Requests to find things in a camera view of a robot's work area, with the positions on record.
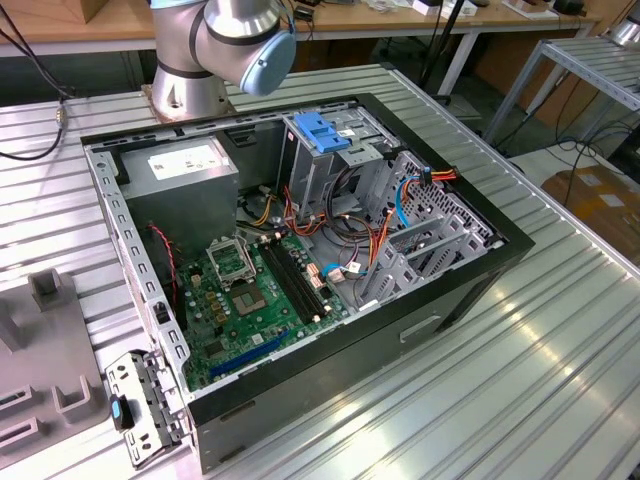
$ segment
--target metal workbench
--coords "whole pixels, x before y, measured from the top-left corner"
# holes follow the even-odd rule
[[[612,478],[640,460],[640,272],[566,216],[404,77],[379,66],[293,74],[238,110],[371,92],[536,242],[467,317],[423,347],[224,464],[209,478]],[[107,236],[81,135],[155,122],[128,93],[68,103],[55,158],[0,160],[0,288],[55,266],[71,272],[100,368],[146,339]],[[0,110],[0,150],[55,133],[55,104]],[[131,469],[105,421],[1,471],[198,478],[182,446]]]
[[[640,109],[640,52],[630,51],[615,45],[606,38],[582,38],[564,40],[542,40],[531,53],[529,60],[513,83],[511,90],[498,108],[483,138],[491,143],[507,115],[518,101],[524,88],[536,73],[540,62],[548,58],[556,67],[540,88],[528,112],[542,103],[560,75],[565,70],[577,75],[629,110]],[[594,122],[582,134],[585,138],[600,120],[611,103],[605,105],[600,114],[594,115]]]

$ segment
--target yellow wire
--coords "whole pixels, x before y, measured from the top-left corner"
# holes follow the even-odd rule
[[[272,200],[273,200],[273,195],[269,195],[269,198],[267,199],[267,206],[264,208],[264,213],[262,214],[262,216],[258,220],[253,222],[251,225],[253,225],[255,227],[259,227],[260,225],[262,225],[263,223],[265,223],[267,221],[267,219],[269,218],[269,212],[271,211],[271,201]]]

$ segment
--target table leg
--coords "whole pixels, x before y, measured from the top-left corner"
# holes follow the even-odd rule
[[[533,50],[533,53],[531,53],[531,56],[527,60],[527,63],[524,64],[524,67],[518,74],[516,81],[513,82],[511,90],[509,90],[507,96],[504,97],[502,104],[498,108],[498,111],[493,116],[489,127],[487,127],[487,130],[482,136],[485,142],[491,144],[494,137],[496,136],[496,133],[498,133],[498,130],[502,126],[502,122],[504,122],[505,118],[507,118],[507,115],[515,105],[516,101],[518,101],[522,90],[524,90],[524,87],[528,85],[531,77],[535,73],[538,65],[540,64],[540,61],[542,60],[542,49],[544,45],[545,44],[543,41],[538,42],[536,48],[534,48]]]
[[[467,63],[471,49],[478,39],[478,35],[478,33],[465,33],[462,36],[462,41],[456,50],[456,54],[453,56],[451,65],[449,65],[449,70],[447,70],[447,74],[445,75],[444,80],[442,80],[440,90],[438,90],[438,95],[451,94],[453,87],[458,81],[460,72],[462,72],[465,63]]]
[[[581,27],[576,32],[574,38],[585,38],[587,35],[589,35],[589,32],[591,32],[592,28],[593,28],[593,25],[586,25],[584,27]],[[527,107],[527,114],[530,114],[531,112],[533,112],[536,108],[540,106],[542,102],[544,102],[544,100],[547,98],[547,95],[549,95],[549,92],[551,92],[551,89],[558,82],[558,80],[560,79],[560,76],[563,73],[564,73],[564,68],[562,68],[560,65],[556,65],[554,67],[554,69],[551,71],[551,73],[549,74],[545,82],[542,84],[542,87],[540,87],[540,90],[538,90],[538,93],[536,94],[536,96],[533,98],[533,100]]]

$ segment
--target red cable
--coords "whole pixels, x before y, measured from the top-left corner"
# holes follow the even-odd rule
[[[177,300],[178,300],[178,283],[176,282],[176,266],[173,262],[173,252],[171,251],[171,244],[169,243],[169,239],[162,233],[155,225],[149,225],[149,228],[156,232],[158,236],[162,239],[164,243],[164,247],[167,249],[167,254],[169,255],[169,265],[171,266],[171,285],[173,287],[173,308],[175,310]]]

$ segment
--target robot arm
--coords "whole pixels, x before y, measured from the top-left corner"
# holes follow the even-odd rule
[[[280,30],[277,0],[152,0],[158,70],[152,97],[171,120],[227,111],[224,81],[252,95],[289,72],[295,35]]]
[[[611,28],[608,36],[614,43],[631,50],[640,49],[640,2],[629,10],[618,25]]]

